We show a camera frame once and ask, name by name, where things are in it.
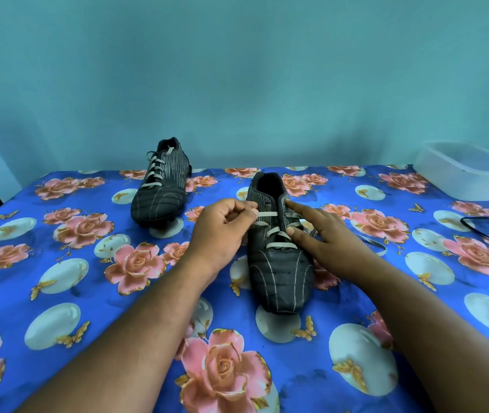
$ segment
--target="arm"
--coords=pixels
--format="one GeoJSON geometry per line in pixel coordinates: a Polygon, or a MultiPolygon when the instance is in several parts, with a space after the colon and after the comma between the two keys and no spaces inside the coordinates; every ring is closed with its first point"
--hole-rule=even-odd
{"type": "Polygon", "coordinates": [[[18,411],[150,413],[200,294],[238,250],[255,207],[206,207],[178,264],[18,411]]]}
{"type": "Polygon", "coordinates": [[[361,288],[419,376],[437,411],[489,411],[489,339],[413,278],[374,254],[333,214],[288,202],[323,242],[289,228],[326,270],[361,288]]]}

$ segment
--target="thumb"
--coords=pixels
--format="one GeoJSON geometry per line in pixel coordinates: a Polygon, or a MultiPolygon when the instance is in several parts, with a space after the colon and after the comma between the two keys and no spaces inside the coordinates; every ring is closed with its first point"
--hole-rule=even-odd
{"type": "Polygon", "coordinates": [[[234,220],[229,222],[229,226],[231,226],[240,236],[243,236],[257,218],[257,209],[245,207],[234,220]]]}
{"type": "Polygon", "coordinates": [[[313,238],[305,233],[303,230],[290,226],[286,228],[286,234],[290,236],[294,243],[307,250],[314,257],[316,257],[316,254],[319,253],[320,242],[316,238],[313,238]]]}

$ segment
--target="white plastic container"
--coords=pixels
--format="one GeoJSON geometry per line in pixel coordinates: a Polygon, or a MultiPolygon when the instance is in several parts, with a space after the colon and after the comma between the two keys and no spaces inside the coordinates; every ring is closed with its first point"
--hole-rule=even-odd
{"type": "Polygon", "coordinates": [[[451,197],[489,201],[489,150],[463,142],[422,145],[413,168],[451,197]]]}

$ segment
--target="white shoelace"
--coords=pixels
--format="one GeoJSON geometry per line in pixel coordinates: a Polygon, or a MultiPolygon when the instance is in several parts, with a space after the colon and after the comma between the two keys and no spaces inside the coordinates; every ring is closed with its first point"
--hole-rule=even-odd
{"type": "MultiPolygon", "coordinates": [[[[276,211],[261,211],[258,213],[258,217],[273,217],[273,216],[276,217],[278,215],[279,214],[276,211]]],[[[285,216],[289,217],[291,219],[301,219],[302,218],[302,216],[297,214],[297,213],[285,213],[285,216]]],[[[256,226],[269,226],[268,222],[262,222],[259,220],[255,221],[252,224],[256,225],[256,226]]],[[[302,223],[300,223],[299,221],[293,222],[293,223],[289,223],[289,226],[302,227],[302,223]]],[[[278,226],[274,227],[273,229],[269,229],[268,232],[265,234],[265,237],[268,238],[271,235],[273,235],[274,233],[279,235],[279,236],[283,236],[284,238],[292,241],[290,236],[287,235],[285,232],[283,232],[278,226]]],[[[292,242],[271,242],[271,243],[268,243],[265,247],[266,248],[292,248],[295,250],[298,249],[298,247],[292,242]]]]}
{"type": "MultiPolygon", "coordinates": [[[[173,150],[174,150],[174,148],[172,146],[170,146],[168,148],[168,152],[166,152],[166,155],[171,154],[173,150]]],[[[162,177],[162,174],[158,174],[158,173],[156,173],[154,171],[155,170],[164,171],[164,167],[157,165],[157,163],[165,164],[165,162],[162,159],[159,159],[156,156],[156,152],[149,151],[149,152],[147,152],[147,155],[149,155],[150,153],[152,153],[152,155],[151,155],[151,158],[149,158],[149,169],[147,170],[147,175],[145,175],[145,180],[149,176],[152,176],[153,178],[157,178],[159,180],[164,180],[164,178],[162,177]]],[[[152,186],[162,187],[162,183],[159,182],[159,181],[155,181],[155,182],[152,182],[152,183],[142,184],[141,186],[142,187],[152,187],[152,186]]]]}

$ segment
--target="shoe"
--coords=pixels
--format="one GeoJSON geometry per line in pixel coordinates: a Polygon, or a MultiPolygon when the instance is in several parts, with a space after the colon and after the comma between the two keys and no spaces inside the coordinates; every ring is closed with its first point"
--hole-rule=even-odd
{"type": "Polygon", "coordinates": [[[248,188],[247,200],[258,203],[258,219],[248,231],[250,283],[262,307],[271,313],[300,312],[313,287],[313,258],[285,233],[289,226],[303,229],[285,199],[289,194],[281,176],[259,172],[248,188]]]}
{"type": "Polygon", "coordinates": [[[161,140],[147,156],[149,169],[131,201],[131,218],[141,227],[162,228],[183,210],[191,165],[176,138],[161,140]]]}

